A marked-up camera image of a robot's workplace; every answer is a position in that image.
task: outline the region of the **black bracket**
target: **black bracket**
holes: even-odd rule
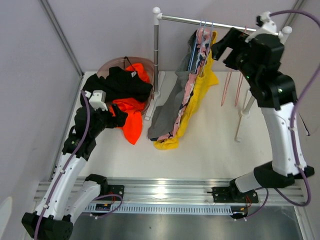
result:
[[[258,194],[256,191],[251,190],[242,194],[234,195],[232,194],[231,188],[229,186],[214,186],[212,191],[208,191],[208,194],[212,194],[214,203],[238,203],[238,204],[247,204],[248,197],[249,201],[252,204],[259,203]]]

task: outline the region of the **gray wall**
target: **gray wall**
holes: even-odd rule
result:
[[[0,1],[0,204],[13,198],[3,240],[25,234],[21,218],[49,177],[79,79],[37,0]]]
[[[165,15],[255,27],[256,15],[290,9],[296,0],[49,0],[84,71],[123,56],[153,60],[153,7]],[[281,24],[286,16],[278,18]],[[197,26],[162,21],[159,68],[175,70]],[[218,30],[224,36],[226,30]],[[225,70],[223,63],[214,64]]]
[[[320,1],[308,0],[303,10],[320,18]],[[320,62],[320,31],[315,23],[305,16],[299,16],[293,25],[293,32],[285,45],[282,59],[282,72],[295,81],[298,94],[310,80]],[[306,162],[315,168],[315,176],[309,178],[312,189],[312,202],[306,208],[315,239],[320,239],[320,76],[304,99],[300,114],[310,131],[306,136],[303,128],[299,129],[302,151]]]

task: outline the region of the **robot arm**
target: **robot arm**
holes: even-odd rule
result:
[[[219,60],[226,48],[232,49],[223,63],[240,70],[249,83],[264,116],[272,147],[272,162],[255,167],[252,172],[230,182],[229,192],[235,202],[257,188],[285,188],[294,184],[295,179],[302,177],[298,168],[307,177],[314,174],[313,167],[307,166],[303,158],[295,118],[294,134],[300,160],[300,165],[296,166],[290,128],[292,109],[297,102],[296,87],[290,76],[278,71],[291,28],[284,27],[277,33],[269,12],[256,20],[260,27],[256,32],[248,35],[232,28],[211,47],[215,60]]]
[[[36,226],[43,209],[45,211],[40,219],[38,239],[67,240],[72,234],[74,223],[89,203],[98,196],[108,194],[107,178],[91,174],[85,179],[82,188],[68,200],[79,173],[96,146],[96,137],[105,128],[122,127],[128,115],[120,111],[117,105],[112,105],[115,112],[115,116],[112,116],[104,103],[105,93],[101,90],[94,91],[92,94],[86,92],[85,95],[90,98],[89,125],[87,126],[87,108],[80,107],[76,111],[75,125],[71,128],[68,138],[64,142],[56,174],[45,196],[34,213],[25,213],[22,218],[22,224],[32,238],[35,237]],[[78,146],[86,127],[88,127],[88,131],[85,139]]]

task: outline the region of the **blue hanger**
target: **blue hanger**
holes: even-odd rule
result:
[[[200,49],[201,49],[201,44],[202,44],[203,41],[205,40],[206,24],[207,24],[207,19],[204,20],[204,26],[203,26],[203,31],[202,31],[202,38],[201,38],[201,42],[200,42]],[[196,66],[193,74],[196,74],[196,71],[197,71],[197,66]]]
[[[193,63],[193,61],[194,61],[195,51],[196,51],[196,47],[197,47],[197,41],[198,41],[198,38],[197,38],[197,35],[196,35],[196,36],[195,36],[195,41],[194,41],[193,50],[192,50],[192,55],[191,55],[191,58],[190,58],[190,61],[189,61],[188,71],[190,71],[191,68],[192,68],[192,63]]]
[[[204,61],[204,64],[203,64],[203,66],[202,66],[202,69],[201,69],[200,76],[202,76],[202,74],[204,73],[205,65],[206,65],[207,60],[208,60],[208,55],[209,55],[209,51],[210,51],[211,39],[212,39],[212,36],[213,36],[213,33],[212,33],[213,28],[214,28],[214,22],[212,22],[212,25],[211,25],[209,46],[208,46],[208,49],[207,49],[207,52],[206,52],[206,57],[205,57],[205,61]]]

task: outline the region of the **red garment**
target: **red garment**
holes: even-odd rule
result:
[[[137,71],[142,81],[150,83],[149,76],[141,63],[134,63],[132,66],[128,66],[125,70],[130,72]],[[142,132],[143,120],[141,111],[145,108],[146,103],[139,102],[133,97],[117,99],[112,103],[117,104],[121,111],[128,113],[124,126],[120,128],[123,130],[124,137],[128,142],[135,145]]]

